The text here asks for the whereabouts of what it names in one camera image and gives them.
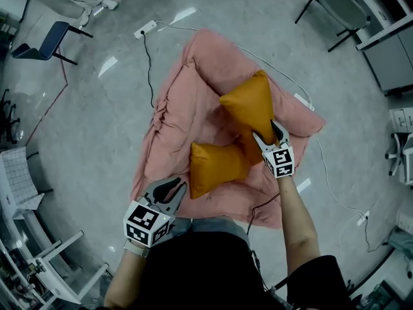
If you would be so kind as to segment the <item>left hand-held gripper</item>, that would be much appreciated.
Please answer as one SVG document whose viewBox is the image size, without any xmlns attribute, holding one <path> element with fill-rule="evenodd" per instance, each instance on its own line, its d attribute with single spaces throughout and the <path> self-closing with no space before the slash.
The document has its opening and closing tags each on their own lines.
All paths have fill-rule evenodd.
<svg viewBox="0 0 413 310">
<path fill-rule="evenodd" d="M 180 177 L 172 176 L 148 185 L 137 201 L 130 204 L 123 218 L 126 237 L 145 247 L 153 247 L 165 239 L 186 194 L 187 184 L 179 184 L 180 181 Z"/>
</svg>

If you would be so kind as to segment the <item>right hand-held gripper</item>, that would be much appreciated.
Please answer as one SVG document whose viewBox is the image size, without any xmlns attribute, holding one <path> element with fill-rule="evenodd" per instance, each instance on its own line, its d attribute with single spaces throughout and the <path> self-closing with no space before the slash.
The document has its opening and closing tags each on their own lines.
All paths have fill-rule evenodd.
<svg viewBox="0 0 413 310">
<path fill-rule="evenodd" d="M 263 153 L 265 165 L 275 178 L 292 176 L 295 173 L 295 161 L 289 133 L 276 120 L 270 122 L 276 137 L 275 144 L 267 145 L 259 134 L 252 132 L 254 140 Z"/>
</svg>

